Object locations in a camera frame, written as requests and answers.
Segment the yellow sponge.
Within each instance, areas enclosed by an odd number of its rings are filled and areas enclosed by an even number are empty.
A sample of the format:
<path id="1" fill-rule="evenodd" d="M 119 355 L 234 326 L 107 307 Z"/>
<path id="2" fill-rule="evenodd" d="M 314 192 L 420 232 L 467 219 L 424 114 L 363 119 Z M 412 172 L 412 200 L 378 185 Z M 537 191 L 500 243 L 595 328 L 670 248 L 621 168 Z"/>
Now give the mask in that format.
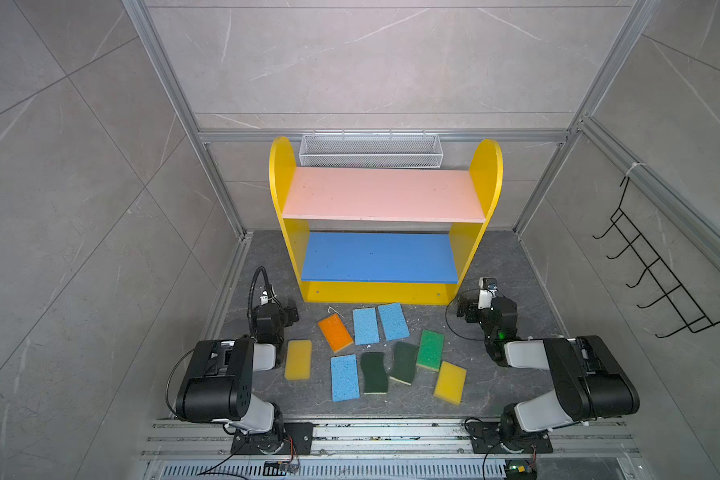
<path id="1" fill-rule="evenodd" d="M 452 405 L 460 405 L 466 376 L 465 368 L 443 361 L 440 365 L 433 396 Z"/>
<path id="2" fill-rule="evenodd" d="M 312 342 L 288 342 L 284 377 L 289 381 L 309 380 L 311 376 Z"/>

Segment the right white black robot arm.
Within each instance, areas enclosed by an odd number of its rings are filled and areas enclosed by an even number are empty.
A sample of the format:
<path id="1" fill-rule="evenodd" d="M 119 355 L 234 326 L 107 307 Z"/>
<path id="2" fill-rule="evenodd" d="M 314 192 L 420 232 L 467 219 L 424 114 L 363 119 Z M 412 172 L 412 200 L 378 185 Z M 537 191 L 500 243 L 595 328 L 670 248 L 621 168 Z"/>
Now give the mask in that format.
<path id="1" fill-rule="evenodd" d="M 492 290 L 457 297 L 457 315 L 483 332 L 487 354 L 500 367 L 543 370 L 552 389 L 504 407 L 496 432 L 483 433 L 510 453 L 549 453 L 548 432 L 600 418 L 637 413 L 636 387 L 598 336 L 522 339 L 517 304 Z"/>

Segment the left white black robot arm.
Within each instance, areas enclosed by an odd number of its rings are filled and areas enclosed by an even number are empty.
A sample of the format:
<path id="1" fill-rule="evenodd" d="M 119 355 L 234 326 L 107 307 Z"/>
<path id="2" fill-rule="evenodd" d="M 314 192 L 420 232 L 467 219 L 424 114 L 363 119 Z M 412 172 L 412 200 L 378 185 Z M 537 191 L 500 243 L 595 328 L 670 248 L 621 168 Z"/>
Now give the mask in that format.
<path id="1" fill-rule="evenodd" d="M 183 421 L 221 423 L 260 442 L 281 442 L 281 410 L 253 393 L 253 374 L 282 364 L 285 329 L 299 320 L 297 307 L 274 300 L 254 307 L 250 319 L 250 335 L 197 343 L 170 406 Z"/>

